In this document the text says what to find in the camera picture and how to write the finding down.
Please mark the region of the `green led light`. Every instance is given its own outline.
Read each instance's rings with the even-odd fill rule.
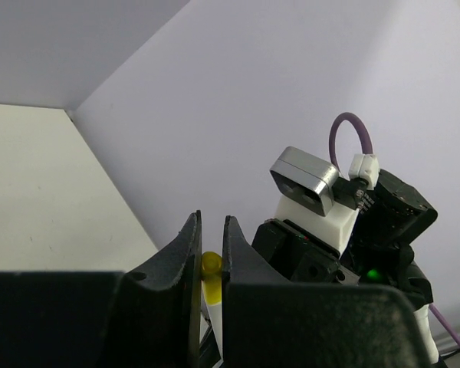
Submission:
[[[368,273],[366,274],[366,276],[367,276],[370,280],[374,280],[374,281],[381,281],[381,280],[383,280],[383,275],[380,274],[375,268],[372,269],[372,270],[369,270]]]

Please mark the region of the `silver camera housing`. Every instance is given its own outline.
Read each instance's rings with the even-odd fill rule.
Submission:
[[[270,171],[284,196],[320,216],[326,216],[332,209],[332,185],[339,177],[339,170],[328,161],[290,146]]]

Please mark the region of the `yellow object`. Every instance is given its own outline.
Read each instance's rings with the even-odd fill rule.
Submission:
[[[222,257],[206,251],[201,259],[202,290],[208,305],[222,301]]]

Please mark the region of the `screw hole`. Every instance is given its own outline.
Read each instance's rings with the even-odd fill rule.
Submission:
[[[146,279],[146,274],[144,272],[130,272],[130,275],[132,278],[134,278],[137,281],[142,281]]]
[[[312,278],[316,278],[318,275],[319,275],[319,270],[317,270],[317,267],[315,266],[310,266],[308,268],[308,274],[312,277]]]
[[[342,271],[338,271],[338,272],[337,272],[336,278],[337,278],[337,280],[339,280],[339,281],[344,281],[344,280],[346,280],[346,276],[344,276],[344,274],[343,274]]]

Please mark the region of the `ceiling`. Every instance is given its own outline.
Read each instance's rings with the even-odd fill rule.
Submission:
[[[0,0],[0,103],[74,109],[189,0]]]

